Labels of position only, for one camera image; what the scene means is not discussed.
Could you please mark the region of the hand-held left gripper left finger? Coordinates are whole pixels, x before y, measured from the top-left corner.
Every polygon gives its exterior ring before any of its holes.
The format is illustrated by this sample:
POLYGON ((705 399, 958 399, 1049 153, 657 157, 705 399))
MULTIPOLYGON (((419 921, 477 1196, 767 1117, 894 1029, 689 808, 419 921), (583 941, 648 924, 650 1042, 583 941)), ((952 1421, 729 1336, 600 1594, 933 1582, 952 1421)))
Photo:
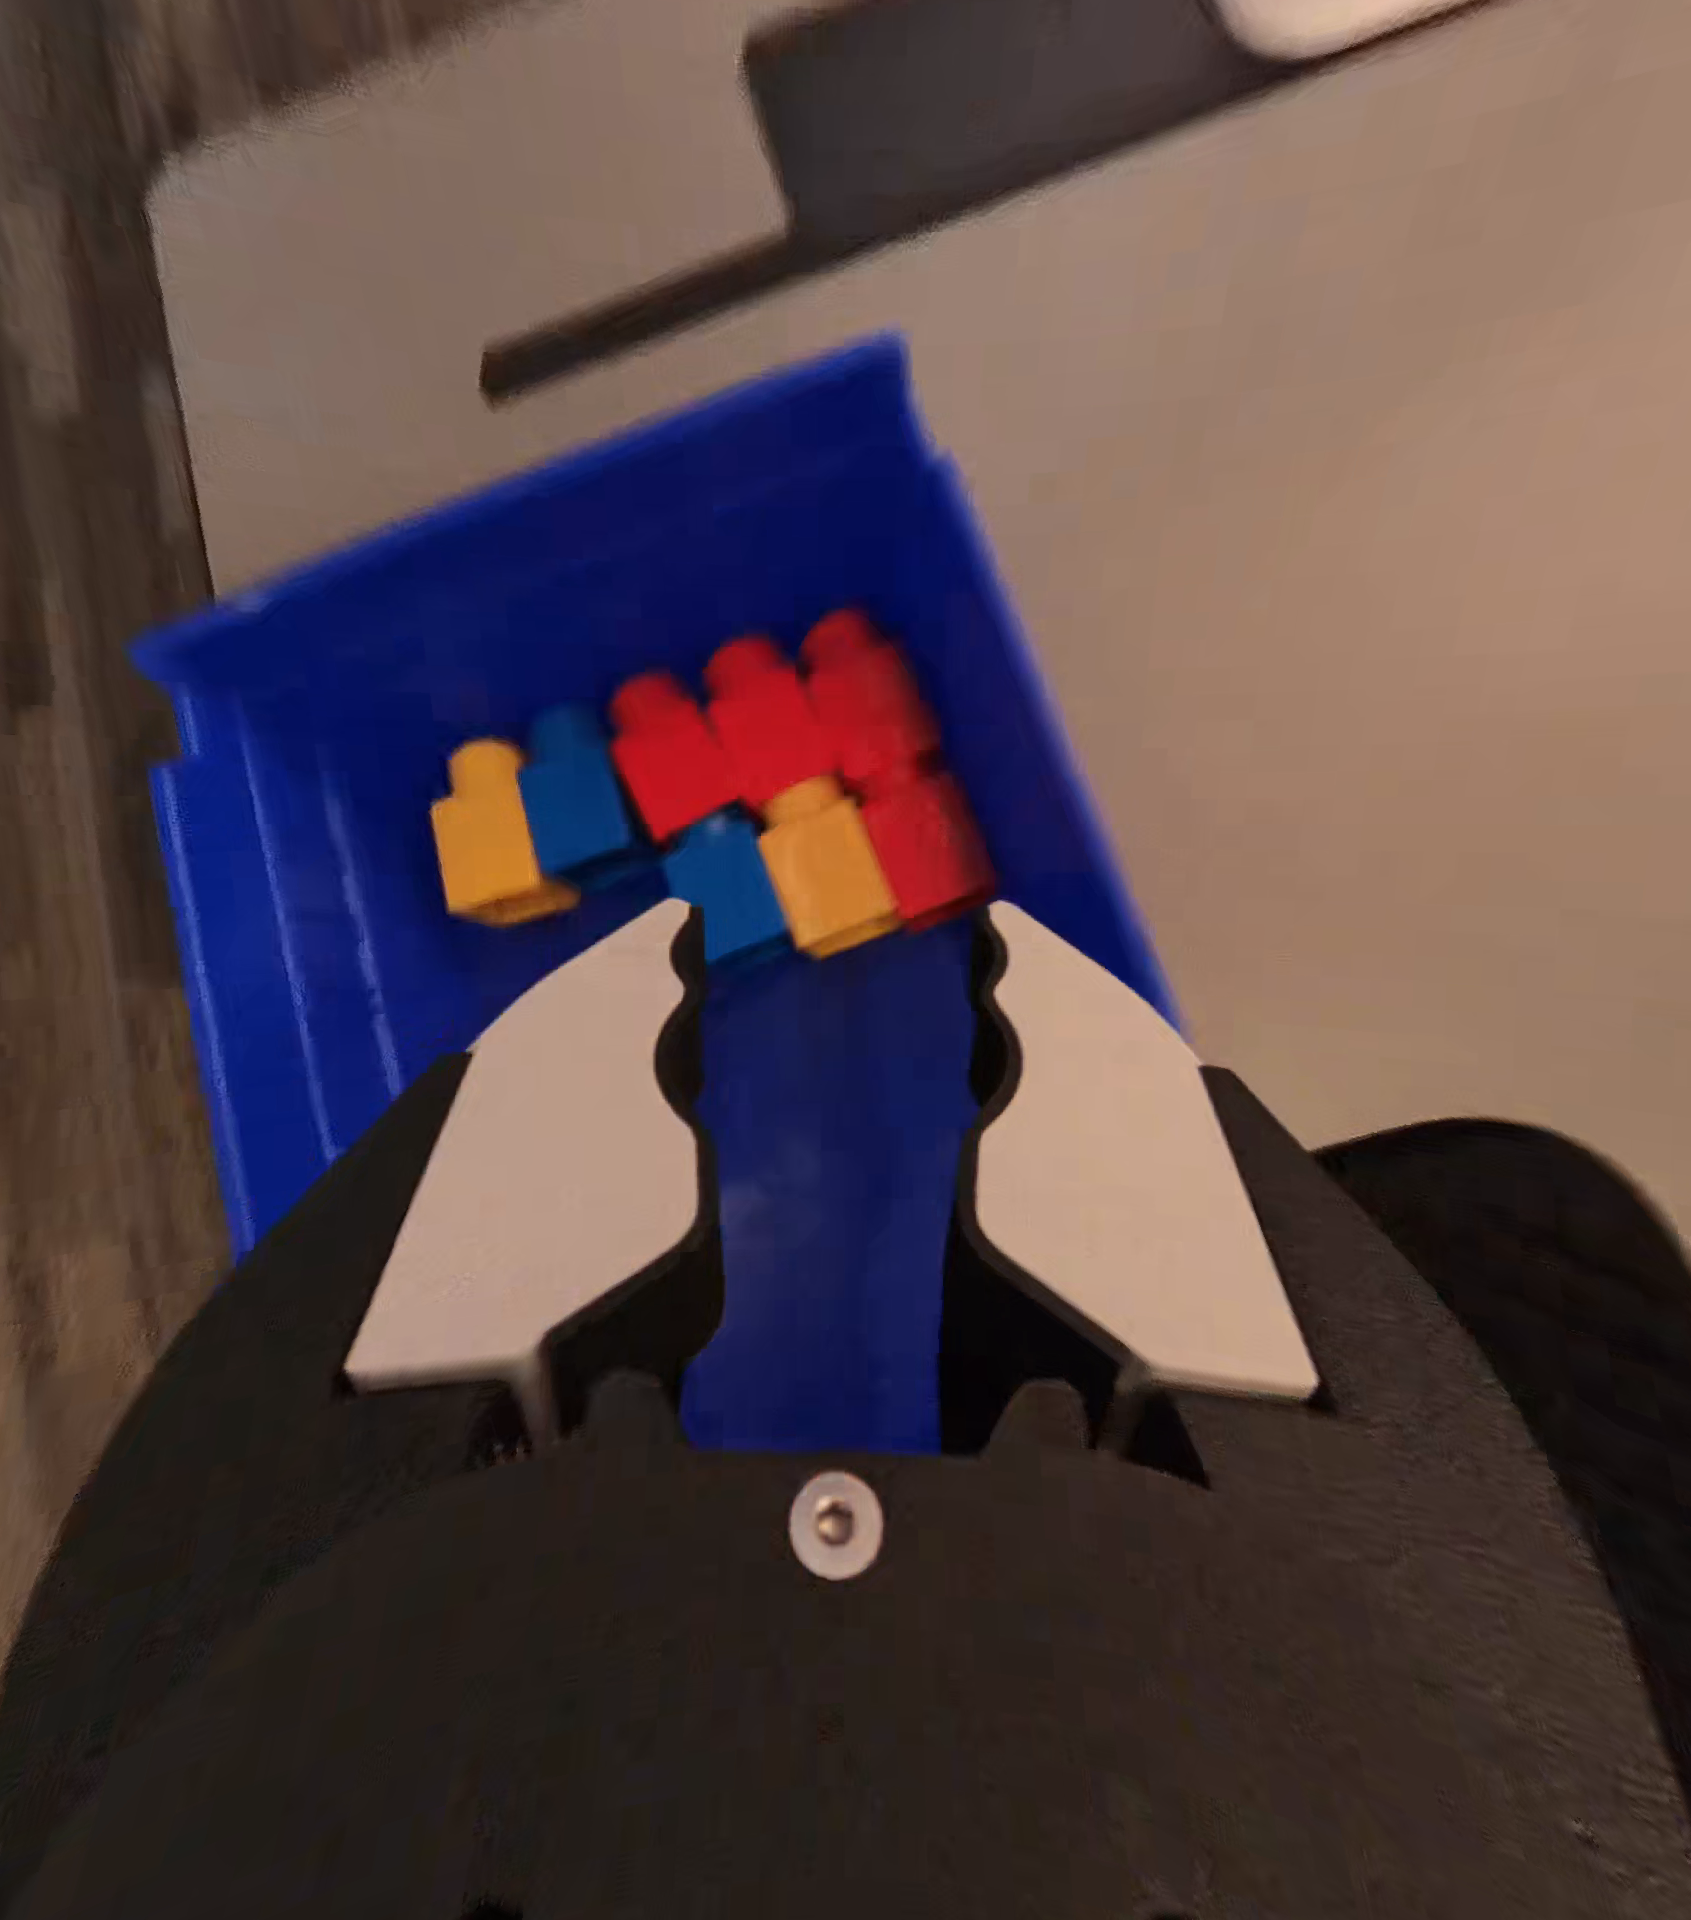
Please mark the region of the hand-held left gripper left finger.
POLYGON ((619 1373, 679 1406, 721 1331, 701 1001, 701 915, 667 899, 477 1031, 345 1358, 354 1390, 497 1381, 537 1446, 619 1373))

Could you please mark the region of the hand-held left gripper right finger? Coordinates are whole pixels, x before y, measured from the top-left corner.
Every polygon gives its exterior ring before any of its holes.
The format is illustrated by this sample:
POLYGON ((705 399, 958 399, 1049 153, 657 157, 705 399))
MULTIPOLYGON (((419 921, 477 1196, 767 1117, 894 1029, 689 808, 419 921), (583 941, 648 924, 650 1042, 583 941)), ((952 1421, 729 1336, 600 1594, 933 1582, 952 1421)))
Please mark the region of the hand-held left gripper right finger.
POLYGON ((958 1159, 958 1451, 1022 1384, 1103 1451, 1189 1451, 1172 1394, 1314 1406, 1202 1063, 1172 1016, 1034 909, 976 924, 976 1119, 958 1159))

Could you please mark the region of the blue plastic bin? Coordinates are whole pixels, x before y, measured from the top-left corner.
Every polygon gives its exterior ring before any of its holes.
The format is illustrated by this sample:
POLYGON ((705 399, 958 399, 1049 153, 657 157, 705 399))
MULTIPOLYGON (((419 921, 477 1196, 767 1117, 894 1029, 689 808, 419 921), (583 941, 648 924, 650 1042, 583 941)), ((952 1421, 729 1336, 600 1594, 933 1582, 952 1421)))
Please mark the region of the blue plastic bin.
MULTIPOLYGON (((1176 1016, 994 555, 877 335, 387 527, 134 647, 233 1250, 446 1050, 667 899, 446 915, 429 808, 463 737, 697 682, 743 632, 868 615, 912 659, 1003 902, 1176 1016)), ((701 1117, 725 1320, 685 1428, 725 1451, 937 1451, 937 1300, 973 1099, 973 931, 717 973, 701 1117)))

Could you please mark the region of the blue toy block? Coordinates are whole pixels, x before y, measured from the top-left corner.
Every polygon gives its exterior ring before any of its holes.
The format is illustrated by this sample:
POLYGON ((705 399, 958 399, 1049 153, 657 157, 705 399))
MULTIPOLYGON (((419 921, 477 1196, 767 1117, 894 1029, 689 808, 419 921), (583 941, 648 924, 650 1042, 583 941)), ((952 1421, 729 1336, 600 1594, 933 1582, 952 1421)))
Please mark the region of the blue toy block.
POLYGON ((705 973, 762 969, 789 951, 789 924, 762 861, 757 821, 717 808, 659 854, 667 885, 701 915, 705 973))

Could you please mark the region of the pile of coloured blocks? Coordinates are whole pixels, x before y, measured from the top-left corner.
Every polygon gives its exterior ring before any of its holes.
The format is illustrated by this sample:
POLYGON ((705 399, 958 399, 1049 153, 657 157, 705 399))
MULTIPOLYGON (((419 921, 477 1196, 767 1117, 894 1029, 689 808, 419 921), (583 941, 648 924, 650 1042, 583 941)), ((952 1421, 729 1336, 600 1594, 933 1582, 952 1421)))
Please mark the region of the pile of coloured blocks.
POLYGON ((906 649, 832 609, 793 656, 747 632, 697 690, 641 668, 605 711, 545 705, 525 737, 449 749, 434 798, 446 915, 537 924, 641 874, 667 885, 675 837, 729 806, 757 821, 805 957, 952 924, 998 890, 906 649))

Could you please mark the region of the black mesh cushion pad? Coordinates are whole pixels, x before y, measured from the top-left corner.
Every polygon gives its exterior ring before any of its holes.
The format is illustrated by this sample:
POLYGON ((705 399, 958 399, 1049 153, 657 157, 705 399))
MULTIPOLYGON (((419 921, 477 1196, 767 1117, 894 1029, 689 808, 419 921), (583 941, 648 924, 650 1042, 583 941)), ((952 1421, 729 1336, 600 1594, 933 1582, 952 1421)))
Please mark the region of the black mesh cushion pad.
POLYGON ((1314 1162, 1471 1336, 1576 1507, 1691 1810, 1691 1261, 1592 1149, 1426 1119, 1314 1162))

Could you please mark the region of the dark grey table strip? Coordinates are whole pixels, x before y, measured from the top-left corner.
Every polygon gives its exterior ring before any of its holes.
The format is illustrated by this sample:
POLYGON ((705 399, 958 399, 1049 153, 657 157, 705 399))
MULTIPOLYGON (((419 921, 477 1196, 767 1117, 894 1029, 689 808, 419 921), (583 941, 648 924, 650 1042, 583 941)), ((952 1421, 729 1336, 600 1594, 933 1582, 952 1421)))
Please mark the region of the dark grey table strip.
POLYGON ((659 342, 689 326, 717 320, 778 282, 801 263, 801 238, 771 238, 743 251, 725 251, 697 268, 657 279, 614 303, 596 303, 577 318, 545 320, 537 329, 491 340, 477 358, 477 393, 490 405, 555 384, 583 368, 614 364, 634 348, 659 342))

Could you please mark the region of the black rubber mat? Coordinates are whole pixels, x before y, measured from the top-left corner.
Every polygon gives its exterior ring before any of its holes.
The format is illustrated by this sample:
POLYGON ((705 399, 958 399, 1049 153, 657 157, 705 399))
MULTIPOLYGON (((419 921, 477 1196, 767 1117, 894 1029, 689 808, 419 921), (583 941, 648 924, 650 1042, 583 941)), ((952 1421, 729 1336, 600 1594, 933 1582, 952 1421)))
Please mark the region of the black rubber mat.
POLYGON ((1197 0, 868 0, 743 42, 801 251, 855 251, 1274 85, 1197 0))

